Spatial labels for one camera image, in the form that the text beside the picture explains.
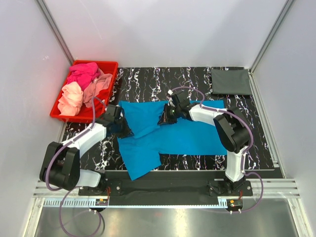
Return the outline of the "blue t shirt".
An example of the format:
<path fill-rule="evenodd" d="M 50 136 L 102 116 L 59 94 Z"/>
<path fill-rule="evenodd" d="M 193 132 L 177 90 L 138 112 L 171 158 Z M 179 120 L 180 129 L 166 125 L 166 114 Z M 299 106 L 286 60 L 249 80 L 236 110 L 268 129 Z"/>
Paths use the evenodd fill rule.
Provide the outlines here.
<path fill-rule="evenodd" d="M 158 125 L 164 101 L 119 101 L 133 136 L 119 138 L 122 160 L 132 181 L 161 165 L 160 155 L 226 155 L 214 126 L 179 118 Z"/>

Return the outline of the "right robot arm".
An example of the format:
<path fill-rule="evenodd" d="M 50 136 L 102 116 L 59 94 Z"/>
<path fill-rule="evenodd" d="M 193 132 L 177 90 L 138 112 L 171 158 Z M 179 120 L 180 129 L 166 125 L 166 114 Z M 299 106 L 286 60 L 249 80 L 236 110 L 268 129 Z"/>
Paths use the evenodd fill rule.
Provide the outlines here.
<path fill-rule="evenodd" d="M 245 153 L 253 145 L 253 135 L 238 108 L 217 109 L 201 102 L 190 102 L 184 91 L 168 92 L 158 124 L 175 124 L 178 118 L 203 122 L 216 128 L 221 144 L 227 150 L 227 168 L 218 192 L 235 196 L 245 182 Z"/>

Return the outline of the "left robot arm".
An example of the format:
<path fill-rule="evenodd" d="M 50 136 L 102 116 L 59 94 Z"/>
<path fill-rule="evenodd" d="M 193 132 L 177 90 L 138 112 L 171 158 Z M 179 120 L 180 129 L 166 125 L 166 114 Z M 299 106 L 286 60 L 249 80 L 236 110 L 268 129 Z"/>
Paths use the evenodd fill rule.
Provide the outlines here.
<path fill-rule="evenodd" d="M 95 195 L 102 195 L 107 188 L 105 175 L 80 167 L 81 157 L 95 144 L 116 135 L 133 136 L 125 118 L 124 109 L 109 105 L 105 112 L 82 132 L 62 143 L 51 142 L 46 149 L 39 178 L 51 191 L 76 187 L 89 188 Z"/>

